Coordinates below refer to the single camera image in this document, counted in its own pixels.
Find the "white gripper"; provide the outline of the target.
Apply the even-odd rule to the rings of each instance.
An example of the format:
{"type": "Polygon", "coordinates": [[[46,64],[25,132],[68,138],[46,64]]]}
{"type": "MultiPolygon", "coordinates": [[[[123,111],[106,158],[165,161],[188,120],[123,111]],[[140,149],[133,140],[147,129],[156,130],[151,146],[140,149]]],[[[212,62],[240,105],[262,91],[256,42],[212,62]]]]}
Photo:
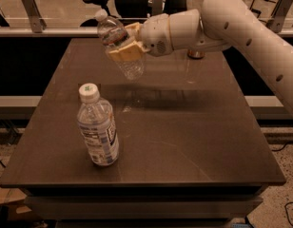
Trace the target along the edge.
{"type": "Polygon", "coordinates": [[[115,62],[131,62],[141,59],[145,53],[152,56],[170,54],[173,49],[169,31],[169,16],[160,14],[148,18],[143,24],[135,22],[125,26],[128,34],[136,40],[142,40],[143,45],[136,41],[126,46],[110,50],[107,56],[115,62]]]}

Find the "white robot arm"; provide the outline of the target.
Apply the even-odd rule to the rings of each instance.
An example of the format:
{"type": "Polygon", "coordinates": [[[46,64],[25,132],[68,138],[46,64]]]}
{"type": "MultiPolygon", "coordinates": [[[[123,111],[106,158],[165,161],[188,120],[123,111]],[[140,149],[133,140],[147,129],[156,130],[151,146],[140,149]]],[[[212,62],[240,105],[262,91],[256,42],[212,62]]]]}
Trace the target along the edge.
{"type": "Polygon", "coordinates": [[[110,51],[115,62],[178,49],[242,53],[293,117],[293,47],[264,26],[242,0],[204,0],[200,10],[160,14],[127,27],[133,41],[110,51]]]}

